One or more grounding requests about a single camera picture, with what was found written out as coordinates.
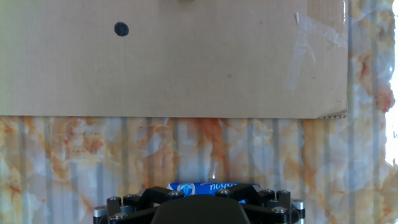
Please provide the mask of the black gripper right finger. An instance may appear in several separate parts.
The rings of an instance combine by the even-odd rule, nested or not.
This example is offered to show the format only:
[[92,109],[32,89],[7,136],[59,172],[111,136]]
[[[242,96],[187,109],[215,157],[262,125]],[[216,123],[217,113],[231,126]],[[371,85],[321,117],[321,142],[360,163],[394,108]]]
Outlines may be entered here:
[[250,223],[304,224],[305,202],[287,190],[261,189],[251,184],[215,184],[215,196],[233,199]]

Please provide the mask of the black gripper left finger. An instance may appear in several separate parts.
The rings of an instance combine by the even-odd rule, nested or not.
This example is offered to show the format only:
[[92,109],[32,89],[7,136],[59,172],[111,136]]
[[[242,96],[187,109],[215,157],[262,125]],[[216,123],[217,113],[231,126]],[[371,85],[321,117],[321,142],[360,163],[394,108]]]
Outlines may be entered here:
[[183,192],[163,187],[145,189],[140,195],[112,196],[106,205],[94,208],[93,224],[150,224],[158,210],[155,205],[183,197]]

